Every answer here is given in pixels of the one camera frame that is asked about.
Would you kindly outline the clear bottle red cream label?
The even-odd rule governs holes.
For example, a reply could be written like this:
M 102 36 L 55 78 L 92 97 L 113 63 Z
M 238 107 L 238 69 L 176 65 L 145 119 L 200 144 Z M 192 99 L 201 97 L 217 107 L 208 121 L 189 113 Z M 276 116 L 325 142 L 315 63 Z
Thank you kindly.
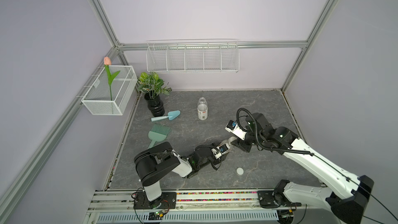
M 234 147 L 235 142 L 237 141 L 237 137 L 230 137 L 226 142 L 226 153 L 231 152 Z

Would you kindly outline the white bottle cap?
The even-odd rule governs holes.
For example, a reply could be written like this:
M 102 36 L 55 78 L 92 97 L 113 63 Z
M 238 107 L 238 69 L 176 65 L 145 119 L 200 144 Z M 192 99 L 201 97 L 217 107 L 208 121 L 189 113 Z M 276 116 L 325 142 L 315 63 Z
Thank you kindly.
M 238 175 L 243 175 L 244 170 L 242 168 L 237 168 L 236 172 L 237 172 Z

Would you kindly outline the clear bottle yellow white label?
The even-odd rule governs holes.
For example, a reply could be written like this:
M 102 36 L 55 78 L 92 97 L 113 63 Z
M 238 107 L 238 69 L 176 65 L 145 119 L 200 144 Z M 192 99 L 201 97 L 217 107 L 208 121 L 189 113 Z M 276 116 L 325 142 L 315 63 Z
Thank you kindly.
M 206 120 L 208 118 L 208 104 L 204 97 L 201 97 L 198 101 L 198 118 L 200 120 Z

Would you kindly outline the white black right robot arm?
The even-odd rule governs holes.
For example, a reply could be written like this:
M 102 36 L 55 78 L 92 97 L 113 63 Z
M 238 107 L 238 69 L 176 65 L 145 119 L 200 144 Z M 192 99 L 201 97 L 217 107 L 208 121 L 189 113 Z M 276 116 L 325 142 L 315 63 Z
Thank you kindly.
M 310 205 L 332 212 L 345 224 L 359 224 L 371 197 L 374 181 L 366 175 L 350 173 L 307 145 L 285 127 L 273 128 L 263 114 L 248 113 L 247 125 L 240 117 L 229 121 L 226 130 L 237 137 L 233 145 L 245 152 L 252 146 L 277 152 L 316 176 L 325 187 L 299 185 L 283 179 L 272 191 L 259 191 L 262 208 L 278 208 L 295 204 Z

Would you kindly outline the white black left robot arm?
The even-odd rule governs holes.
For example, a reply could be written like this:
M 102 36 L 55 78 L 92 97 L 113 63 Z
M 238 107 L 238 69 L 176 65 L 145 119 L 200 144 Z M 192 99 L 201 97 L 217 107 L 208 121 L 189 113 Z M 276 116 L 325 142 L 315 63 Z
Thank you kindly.
M 182 156 L 169 142 L 164 142 L 140 152 L 134 164 L 147 200 L 153 202 L 162 198 L 160 180 L 169 173 L 191 178 L 207 165 L 217 171 L 230 150 L 231 145 L 225 140 L 218 145 L 200 145 L 193 153 Z

